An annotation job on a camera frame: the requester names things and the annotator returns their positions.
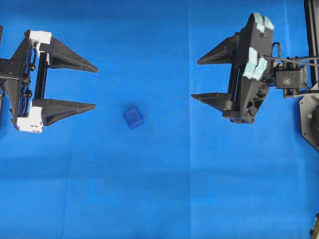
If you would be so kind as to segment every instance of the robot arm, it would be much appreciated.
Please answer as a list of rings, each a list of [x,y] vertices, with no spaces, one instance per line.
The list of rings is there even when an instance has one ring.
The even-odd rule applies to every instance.
[[[38,73],[34,99],[31,100],[30,72],[36,68],[37,56]],[[11,122],[17,130],[42,132],[44,126],[95,109],[92,104],[45,99],[48,68],[98,72],[95,66],[52,37],[50,32],[27,30],[14,55],[10,59],[0,59],[0,88],[9,97]]]

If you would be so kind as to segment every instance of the white plastic part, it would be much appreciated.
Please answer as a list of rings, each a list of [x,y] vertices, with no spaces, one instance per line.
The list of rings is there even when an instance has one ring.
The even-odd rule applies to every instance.
[[[262,57],[259,59],[257,65],[257,51],[254,48],[249,47],[248,63],[245,66],[243,76],[247,77],[248,79],[254,78],[259,81],[267,68],[267,64],[268,61]]]
[[[257,51],[254,48],[249,47],[248,63],[246,64],[243,76],[247,77],[248,79],[251,79],[253,77],[256,65],[257,65]]]
[[[41,118],[42,107],[33,107],[30,103],[30,111],[28,117],[18,117],[17,126],[20,131],[42,133],[43,122]]]
[[[264,71],[267,68],[268,61],[265,58],[260,58],[259,63],[255,68],[254,74],[252,78],[255,78],[257,81],[260,80],[261,76],[263,75]]]
[[[31,43],[36,45],[36,52],[38,57],[40,56],[40,45],[42,43],[44,44],[50,44],[52,38],[52,33],[51,32],[46,32],[46,31],[31,31],[30,32],[30,39]]]
[[[263,16],[261,16],[260,13],[254,13],[254,17],[255,23],[257,23],[257,29],[260,30],[261,33],[264,33],[265,27],[272,31],[275,29],[274,25],[266,16],[264,16],[265,22],[263,21]]]

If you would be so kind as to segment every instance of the blue fabric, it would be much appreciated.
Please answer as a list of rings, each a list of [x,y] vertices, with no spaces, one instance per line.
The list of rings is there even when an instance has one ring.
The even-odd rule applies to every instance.
[[[271,89],[253,125],[233,125],[190,98],[226,91],[230,66],[196,60],[253,12],[272,21],[284,56],[308,55],[300,0],[1,1],[0,57],[44,30],[99,73],[49,70],[48,99],[97,109],[42,134],[15,131],[4,102],[0,237],[308,238],[319,162],[298,100]],[[146,122],[130,130],[133,106]]]

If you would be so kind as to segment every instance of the blue cube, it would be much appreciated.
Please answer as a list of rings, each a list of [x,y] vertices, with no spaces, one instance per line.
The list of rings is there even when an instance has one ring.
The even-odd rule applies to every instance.
[[[137,126],[142,125],[145,119],[137,107],[133,107],[123,113],[123,116],[128,123],[130,129],[134,129]]]

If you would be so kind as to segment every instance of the screw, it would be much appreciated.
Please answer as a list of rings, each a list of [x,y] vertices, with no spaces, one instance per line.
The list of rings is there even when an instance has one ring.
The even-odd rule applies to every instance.
[[[34,70],[35,70],[35,65],[34,65],[34,64],[31,64],[31,65],[30,65],[30,70],[31,70],[31,71],[34,71]]]
[[[287,77],[287,78],[285,78],[283,80],[283,83],[284,83],[285,86],[290,85],[291,84],[291,79]]]

